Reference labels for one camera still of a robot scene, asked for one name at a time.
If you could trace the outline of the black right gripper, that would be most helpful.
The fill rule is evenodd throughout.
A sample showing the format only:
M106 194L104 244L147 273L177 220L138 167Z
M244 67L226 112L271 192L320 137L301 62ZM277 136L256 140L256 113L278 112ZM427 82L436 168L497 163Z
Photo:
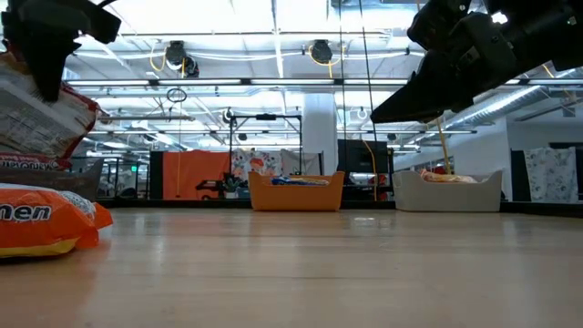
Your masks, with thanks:
M513 76L517 57L491 16L472 0L428 0L407 29L425 55L408 82L370 116L374 124L431 121L463 110L473 98Z

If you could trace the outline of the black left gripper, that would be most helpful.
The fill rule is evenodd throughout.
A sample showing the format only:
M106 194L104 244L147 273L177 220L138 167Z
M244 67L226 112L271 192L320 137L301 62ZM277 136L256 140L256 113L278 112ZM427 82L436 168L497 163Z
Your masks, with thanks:
M104 44L116 39L121 20L105 9L112 1L8 0L2 11L5 37L33 38L25 42L25 61L44 101L58 100L66 58L80 47L74 41L79 34Z

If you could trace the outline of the orange chicken ramen pack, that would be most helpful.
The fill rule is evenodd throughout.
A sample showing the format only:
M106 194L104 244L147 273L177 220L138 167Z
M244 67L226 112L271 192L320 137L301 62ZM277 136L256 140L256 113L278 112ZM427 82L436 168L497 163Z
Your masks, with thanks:
M75 192L0 183L0 258L95 248L112 224L107 209Z
M422 170L420 176L423 180L433 183L477 183L477 180L470 176L438 174L428 170Z

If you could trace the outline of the black monitor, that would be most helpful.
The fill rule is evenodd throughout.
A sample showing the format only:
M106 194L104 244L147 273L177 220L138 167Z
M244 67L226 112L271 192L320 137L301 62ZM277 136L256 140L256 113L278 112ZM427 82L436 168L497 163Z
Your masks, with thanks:
M338 140L338 171L345 173L392 174L392 150L386 142L361 139Z

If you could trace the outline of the light grey plastic bin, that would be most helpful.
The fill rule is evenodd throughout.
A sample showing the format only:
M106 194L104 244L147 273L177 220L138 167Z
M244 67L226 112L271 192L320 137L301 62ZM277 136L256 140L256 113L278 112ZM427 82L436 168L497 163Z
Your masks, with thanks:
M416 212L498 212L502 195L501 170L474 176L476 182L430 182L420 173L393 174L395 207Z

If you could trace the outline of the black panel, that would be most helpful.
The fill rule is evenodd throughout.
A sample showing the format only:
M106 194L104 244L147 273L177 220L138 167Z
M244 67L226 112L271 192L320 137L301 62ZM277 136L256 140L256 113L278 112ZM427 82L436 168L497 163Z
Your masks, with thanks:
M149 157L149 198L163 199L163 151L152 151Z
M512 190L522 192L529 190L526 158L523 150L511 150L511 180Z

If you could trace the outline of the white pillar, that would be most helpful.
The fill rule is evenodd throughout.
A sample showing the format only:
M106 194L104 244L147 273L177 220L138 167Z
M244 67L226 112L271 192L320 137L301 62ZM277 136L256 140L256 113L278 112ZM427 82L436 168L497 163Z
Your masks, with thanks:
M306 153L323 154L323 174L337 168L337 118L333 94L306 94L302 112L302 143Z

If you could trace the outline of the floral cloth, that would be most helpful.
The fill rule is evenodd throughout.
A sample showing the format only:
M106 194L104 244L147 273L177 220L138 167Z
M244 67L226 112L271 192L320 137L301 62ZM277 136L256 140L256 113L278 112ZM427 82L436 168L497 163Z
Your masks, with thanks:
M576 149L524 151L530 198L541 203L578 202Z
M282 174L281 153L235 149L231 153L231 174L241 180L248 180L249 173L252 171L263 176L280 176Z

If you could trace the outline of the grey cloth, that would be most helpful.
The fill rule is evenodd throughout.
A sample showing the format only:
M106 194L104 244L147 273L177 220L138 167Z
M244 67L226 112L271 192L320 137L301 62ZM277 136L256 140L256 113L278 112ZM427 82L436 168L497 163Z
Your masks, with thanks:
M320 153L303 153L281 150L282 174L290 175L322 175L323 168Z

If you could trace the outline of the long ceiling light bar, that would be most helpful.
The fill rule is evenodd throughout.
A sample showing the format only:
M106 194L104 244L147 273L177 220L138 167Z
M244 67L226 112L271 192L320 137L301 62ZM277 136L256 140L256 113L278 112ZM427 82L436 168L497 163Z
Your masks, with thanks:
M396 86L406 79L363 78L203 78L203 79L118 79L68 80L72 87L226 87L226 86Z

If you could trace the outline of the orange plastic bin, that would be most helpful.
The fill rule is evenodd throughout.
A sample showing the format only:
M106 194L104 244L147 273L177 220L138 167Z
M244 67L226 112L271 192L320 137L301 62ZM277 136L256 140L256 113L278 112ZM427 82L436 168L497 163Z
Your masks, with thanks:
M341 207L344 173L331 176L297 176L326 180L326 185L273 185L271 177L255 171L248 174L251 206L258 211L338 211Z

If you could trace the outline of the small green potted plant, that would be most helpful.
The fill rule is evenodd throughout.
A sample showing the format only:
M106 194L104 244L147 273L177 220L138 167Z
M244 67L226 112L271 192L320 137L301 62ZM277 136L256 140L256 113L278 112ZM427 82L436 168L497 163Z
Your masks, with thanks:
M251 197L249 182L230 174L224 177L223 191L227 200L248 200Z

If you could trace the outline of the silver ventilation duct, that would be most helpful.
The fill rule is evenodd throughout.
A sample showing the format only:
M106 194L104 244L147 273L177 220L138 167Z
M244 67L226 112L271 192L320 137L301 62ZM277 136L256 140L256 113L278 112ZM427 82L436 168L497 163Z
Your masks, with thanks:
M448 119L445 130L465 125L478 125L484 121L503 117L535 100L546 98L551 87L583 87L583 67L569 69L556 77L520 78L509 93L496 94L459 112Z

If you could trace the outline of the black background frame rig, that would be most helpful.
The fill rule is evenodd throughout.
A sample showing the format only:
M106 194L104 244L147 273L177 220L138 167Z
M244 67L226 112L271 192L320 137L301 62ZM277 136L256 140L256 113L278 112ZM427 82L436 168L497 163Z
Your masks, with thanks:
M242 128L248 120L254 119L257 121L275 121L277 119L283 119L288 123L290 127L299 135L299 141L297 144L299 150L299 164L302 173L302 161L303 161L303 124L302 115L283 115L283 114L256 114L256 115L235 115L231 114L229 117L229 164L232 165L232 152L233 152L233 137L237 133L234 127L234 121L241 119L241 123L237 125L237 128Z

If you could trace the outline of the black metal table frame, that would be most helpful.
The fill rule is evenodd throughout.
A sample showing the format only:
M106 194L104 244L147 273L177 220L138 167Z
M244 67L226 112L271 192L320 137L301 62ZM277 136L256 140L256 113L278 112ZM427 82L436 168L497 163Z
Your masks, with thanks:
M201 209L250 209L249 200L134 200L134 199L98 199L105 208L201 208ZM393 201L342 200L341 210L395 210ZM535 203L509 202L500 203L502 213L518 213L540 216L583 219L583 203Z

